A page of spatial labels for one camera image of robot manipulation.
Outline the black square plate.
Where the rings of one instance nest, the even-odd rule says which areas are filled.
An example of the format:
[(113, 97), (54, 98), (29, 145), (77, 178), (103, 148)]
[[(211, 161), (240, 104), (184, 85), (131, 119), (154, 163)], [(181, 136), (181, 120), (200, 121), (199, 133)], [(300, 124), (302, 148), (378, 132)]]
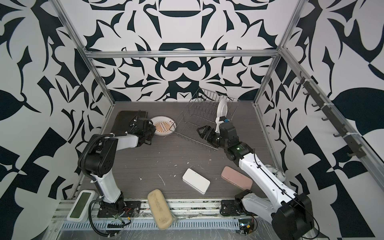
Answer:
[(132, 129), (134, 118), (137, 116), (139, 116), (139, 118), (146, 118), (148, 116), (148, 112), (120, 111), (115, 119), (115, 122), (110, 132), (114, 134), (122, 134), (125, 132), (129, 132)]

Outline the white round plate back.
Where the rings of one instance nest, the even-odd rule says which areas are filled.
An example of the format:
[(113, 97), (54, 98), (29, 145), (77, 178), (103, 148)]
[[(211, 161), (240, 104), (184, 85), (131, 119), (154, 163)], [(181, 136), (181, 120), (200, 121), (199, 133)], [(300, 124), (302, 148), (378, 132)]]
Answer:
[(169, 136), (173, 134), (176, 130), (176, 122), (166, 116), (156, 116), (151, 118), (153, 125), (155, 126), (155, 135), (156, 136)]

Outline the white round plate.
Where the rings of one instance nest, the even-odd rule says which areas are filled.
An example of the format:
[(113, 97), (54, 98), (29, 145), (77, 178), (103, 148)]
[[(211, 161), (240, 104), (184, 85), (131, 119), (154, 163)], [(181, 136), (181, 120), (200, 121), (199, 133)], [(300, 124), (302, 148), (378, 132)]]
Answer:
[(151, 118), (153, 125), (155, 126), (155, 135), (156, 136), (169, 136), (173, 134), (176, 130), (176, 122), (166, 116), (156, 116)]
[(217, 108), (216, 124), (226, 119), (227, 112), (228, 112), (227, 101), (225, 99), (221, 99)]

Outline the white round plate front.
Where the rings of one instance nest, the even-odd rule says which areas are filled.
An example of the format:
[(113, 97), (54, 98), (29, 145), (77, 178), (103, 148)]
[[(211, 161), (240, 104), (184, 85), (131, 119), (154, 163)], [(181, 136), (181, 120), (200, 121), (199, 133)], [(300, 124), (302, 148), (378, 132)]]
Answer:
[(221, 99), (217, 108), (216, 124), (226, 119), (227, 112), (228, 112), (227, 101), (225, 99)]

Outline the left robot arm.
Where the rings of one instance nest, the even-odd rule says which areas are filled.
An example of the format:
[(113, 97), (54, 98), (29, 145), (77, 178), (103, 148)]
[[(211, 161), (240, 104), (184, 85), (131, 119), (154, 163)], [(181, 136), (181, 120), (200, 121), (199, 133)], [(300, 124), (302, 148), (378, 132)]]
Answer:
[(124, 194), (112, 171), (116, 152), (151, 145), (155, 131), (153, 121), (136, 117), (125, 132), (93, 135), (81, 153), (78, 167), (95, 184), (100, 194), (100, 206), (110, 215), (121, 214), (125, 208)]

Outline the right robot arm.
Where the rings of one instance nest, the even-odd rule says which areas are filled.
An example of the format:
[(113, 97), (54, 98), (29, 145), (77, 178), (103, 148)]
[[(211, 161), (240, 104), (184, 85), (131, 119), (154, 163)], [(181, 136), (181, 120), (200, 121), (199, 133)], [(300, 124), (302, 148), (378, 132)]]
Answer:
[(240, 141), (231, 122), (219, 125), (216, 131), (210, 126), (197, 128), (199, 137), (215, 148), (224, 150), (227, 158), (259, 186), (267, 200), (252, 192), (240, 197), (249, 213), (270, 223), (281, 240), (298, 240), (315, 226), (312, 202), (306, 194), (296, 192), (279, 180), (258, 158), (255, 151)]

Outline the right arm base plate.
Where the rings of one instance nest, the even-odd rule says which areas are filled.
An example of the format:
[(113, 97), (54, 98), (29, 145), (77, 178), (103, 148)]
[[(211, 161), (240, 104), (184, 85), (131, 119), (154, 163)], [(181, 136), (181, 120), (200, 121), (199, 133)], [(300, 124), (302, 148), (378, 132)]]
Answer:
[(249, 212), (238, 200), (221, 200), (220, 214), (224, 217), (231, 216), (259, 216), (260, 211)]

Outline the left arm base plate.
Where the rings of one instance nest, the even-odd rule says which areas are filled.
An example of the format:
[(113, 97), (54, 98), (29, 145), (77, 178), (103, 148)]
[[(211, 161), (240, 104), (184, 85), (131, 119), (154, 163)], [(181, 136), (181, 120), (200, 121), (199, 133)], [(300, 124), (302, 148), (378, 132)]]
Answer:
[(120, 217), (134, 217), (140, 213), (141, 201), (124, 201), (115, 204), (101, 202), (98, 218), (113, 218), (119, 214)]

